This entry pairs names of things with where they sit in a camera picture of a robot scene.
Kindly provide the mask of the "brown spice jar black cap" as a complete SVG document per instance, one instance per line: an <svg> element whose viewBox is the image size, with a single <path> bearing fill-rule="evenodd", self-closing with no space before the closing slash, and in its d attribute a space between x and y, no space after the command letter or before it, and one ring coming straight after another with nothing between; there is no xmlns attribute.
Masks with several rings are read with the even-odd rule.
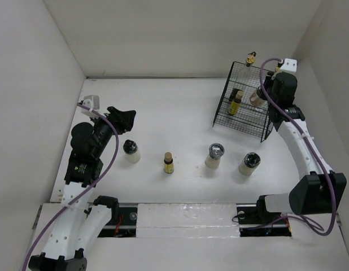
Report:
<svg viewBox="0 0 349 271"><path fill-rule="evenodd" d="M251 94L249 101L255 107L261 107L267 101L260 86Z"/></svg>

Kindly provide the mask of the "white spice jar black cap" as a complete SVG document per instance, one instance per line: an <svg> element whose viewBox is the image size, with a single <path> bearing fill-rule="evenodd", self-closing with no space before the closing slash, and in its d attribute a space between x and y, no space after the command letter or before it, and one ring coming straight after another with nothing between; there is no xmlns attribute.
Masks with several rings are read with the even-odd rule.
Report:
<svg viewBox="0 0 349 271"><path fill-rule="evenodd" d="M127 139L123 144L125 158L130 163L137 163L141 159L141 153L135 141Z"/></svg>

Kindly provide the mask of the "glass bottle with dark liquid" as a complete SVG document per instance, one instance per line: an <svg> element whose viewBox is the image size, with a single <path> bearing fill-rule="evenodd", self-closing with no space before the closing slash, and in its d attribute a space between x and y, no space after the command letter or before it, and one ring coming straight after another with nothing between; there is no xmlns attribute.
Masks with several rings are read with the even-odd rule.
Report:
<svg viewBox="0 0 349 271"><path fill-rule="evenodd" d="M251 52L248 54L246 60L245 60L245 71L249 71L252 67L252 65L255 62L255 58L256 58L257 53L255 51Z"/></svg>

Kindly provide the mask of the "small yellow bottle cork cap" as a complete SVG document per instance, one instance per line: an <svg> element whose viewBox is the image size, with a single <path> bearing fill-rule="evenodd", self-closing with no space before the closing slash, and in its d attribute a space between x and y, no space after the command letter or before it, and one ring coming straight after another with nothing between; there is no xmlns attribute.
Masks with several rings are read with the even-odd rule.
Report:
<svg viewBox="0 0 349 271"><path fill-rule="evenodd" d="M164 154L164 171L167 174L171 174L174 172L173 157L170 152L166 152Z"/></svg>
<svg viewBox="0 0 349 271"><path fill-rule="evenodd" d="M242 97L243 97L244 92L238 89L233 89L230 98L229 98L229 107L227 109L227 113L231 116L234 116L241 104Z"/></svg>

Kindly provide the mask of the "spice jar black lid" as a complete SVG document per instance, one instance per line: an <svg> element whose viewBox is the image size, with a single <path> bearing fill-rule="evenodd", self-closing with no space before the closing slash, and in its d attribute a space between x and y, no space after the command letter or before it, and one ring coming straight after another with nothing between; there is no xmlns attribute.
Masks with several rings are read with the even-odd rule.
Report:
<svg viewBox="0 0 349 271"><path fill-rule="evenodd" d="M255 152L249 152L245 155L242 162L240 163L238 169L239 172L245 176L250 176L253 174L255 169L259 166L261 162L260 156Z"/></svg>

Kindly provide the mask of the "spice jar silver lid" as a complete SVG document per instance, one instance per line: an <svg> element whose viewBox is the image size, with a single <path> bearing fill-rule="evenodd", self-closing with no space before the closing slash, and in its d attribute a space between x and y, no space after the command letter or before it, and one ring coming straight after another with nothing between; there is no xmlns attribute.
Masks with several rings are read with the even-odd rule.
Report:
<svg viewBox="0 0 349 271"><path fill-rule="evenodd" d="M217 169L220 165L220 159L224 155L224 146L219 143L213 143L209 146L209 153L206 157L205 164L211 169Z"/></svg>

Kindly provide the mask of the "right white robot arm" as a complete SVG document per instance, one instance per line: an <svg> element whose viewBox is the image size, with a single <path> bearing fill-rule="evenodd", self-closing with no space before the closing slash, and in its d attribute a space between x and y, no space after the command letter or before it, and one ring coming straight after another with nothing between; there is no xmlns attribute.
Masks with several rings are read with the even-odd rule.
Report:
<svg viewBox="0 0 349 271"><path fill-rule="evenodd" d="M289 193L259 198L261 205L255 208L255 216L261 222L268 222L276 213L334 215L346 188L346 177L323 160L302 110L293 103L297 83L292 74L268 72L259 88L268 102L270 121L285 141L299 175L299 182Z"/></svg>

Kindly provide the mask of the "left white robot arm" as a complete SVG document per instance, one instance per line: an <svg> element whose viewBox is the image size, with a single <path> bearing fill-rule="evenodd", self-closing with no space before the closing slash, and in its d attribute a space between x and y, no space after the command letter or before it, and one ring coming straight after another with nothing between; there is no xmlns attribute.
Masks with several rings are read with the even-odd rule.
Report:
<svg viewBox="0 0 349 271"><path fill-rule="evenodd" d="M81 122L71 131L72 147L64 177L61 209L33 241L23 270L85 270L86 255L105 224L119 220L117 198L99 196L88 207L97 183L107 174L101 155L112 137L116 138L113 156L119 150L118 137L131 131L135 110L108 107L106 114L78 105L91 122Z"/></svg>

